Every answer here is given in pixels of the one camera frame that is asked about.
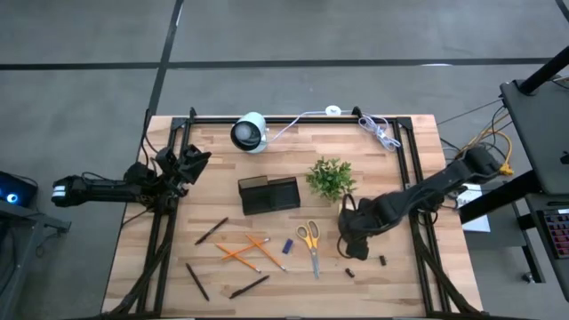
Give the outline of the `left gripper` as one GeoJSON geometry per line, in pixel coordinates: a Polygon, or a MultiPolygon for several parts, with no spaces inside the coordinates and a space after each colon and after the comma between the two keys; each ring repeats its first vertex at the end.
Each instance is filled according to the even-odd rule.
{"type": "Polygon", "coordinates": [[[159,175],[161,183],[176,196],[186,196],[188,191],[184,184],[196,183],[211,155],[211,152],[202,152],[194,144],[190,144],[183,151],[184,165],[180,167],[179,159],[173,152],[158,152],[156,162],[162,170],[159,175]]]}

